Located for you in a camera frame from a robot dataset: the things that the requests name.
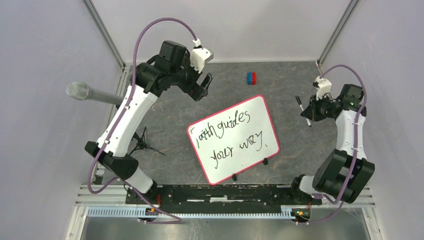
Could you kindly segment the pink framed whiteboard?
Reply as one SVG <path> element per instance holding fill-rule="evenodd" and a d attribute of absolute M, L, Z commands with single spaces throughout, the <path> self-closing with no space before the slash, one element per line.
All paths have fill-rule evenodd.
<path fill-rule="evenodd" d="M 217 185 L 280 152 L 262 95 L 256 95 L 186 128 L 205 178 Z"/>

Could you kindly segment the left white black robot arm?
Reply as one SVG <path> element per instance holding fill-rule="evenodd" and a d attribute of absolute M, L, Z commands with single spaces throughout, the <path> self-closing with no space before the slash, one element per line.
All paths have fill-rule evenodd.
<path fill-rule="evenodd" d="M 84 147 L 95 162 L 138 191 L 137 196 L 145 204 L 156 200 L 156 183 L 141 170 L 138 160 L 128 154 L 128 148 L 147 111 L 170 87 L 179 87 L 194 101 L 207 96 L 212 74 L 208 73 L 200 84 L 197 81 L 214 53 L 199 40 L 194 43 L 189 51 L 180 43 L 166 40 L 159 54 L 136 65 L 135 80 L 128 86 L 111 123 L 97 141 L 89 141 Z"/>

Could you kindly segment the white whiteboard marker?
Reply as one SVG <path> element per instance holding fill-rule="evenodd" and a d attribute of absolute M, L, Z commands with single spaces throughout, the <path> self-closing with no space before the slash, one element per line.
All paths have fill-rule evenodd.
<path fill-rule="evenodd" d="M 298 95 L 296 95 L 296 96 L 295 96 L 295 99 L 296 99 L 296 101 L 297 101 L 297 103 L 298 103 L 298 105 L 299 105 L 299 107 L 300 107 L 301 111 L 303 112 L 303 111 L 304 111 L 304 107 L 303 107 L 303 105 L 302 105 L 301 98 L 300 98 Z M 310 121 L 308 118 L 306 118 L 306 117 L 305 117 L 305 120 L 306 120 L 307 125 L 308 125 L 309 127 L 312 127 L 312 123 L 311 123 L 311 121 Z"/>

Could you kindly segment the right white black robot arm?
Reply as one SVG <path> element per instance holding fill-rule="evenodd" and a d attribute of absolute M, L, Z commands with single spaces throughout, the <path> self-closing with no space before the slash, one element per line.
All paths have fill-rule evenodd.
<path fill-rule="evenodd" d="M 294 178 L 289 199 L 302 204 L 322 195 L 333 204 L 353 203 L 375 172 L 375 164 L 367 160 L 363 146 L 363 125 L 367 116 L 366 93 L 362 87 L 345 84 L 333 98 L 330 83 L 314 83 L 316 94 L 300 114 L 312 122 L 333 119 L 337 127 L 335 149 L 314 175 Z"/>

